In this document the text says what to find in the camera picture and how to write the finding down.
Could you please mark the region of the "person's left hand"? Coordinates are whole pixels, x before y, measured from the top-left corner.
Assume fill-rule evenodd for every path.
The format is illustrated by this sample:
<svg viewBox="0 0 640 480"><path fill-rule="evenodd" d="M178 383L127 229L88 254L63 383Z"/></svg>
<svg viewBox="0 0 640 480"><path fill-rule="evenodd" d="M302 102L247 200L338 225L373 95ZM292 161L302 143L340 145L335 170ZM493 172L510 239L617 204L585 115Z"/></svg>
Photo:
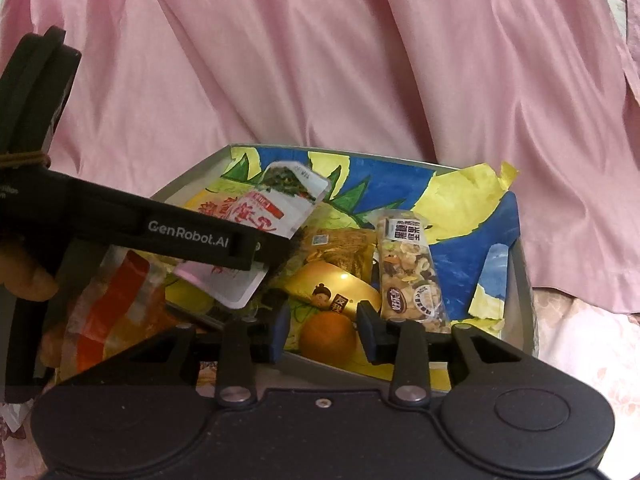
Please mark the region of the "person's left hand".
<svg viewBox="0 0 640 480"><path fill-rule="evenodd" d="M0 282L11 294L29 301L49 300L58 291L52 276L15 245L1 245Z"/></svg>

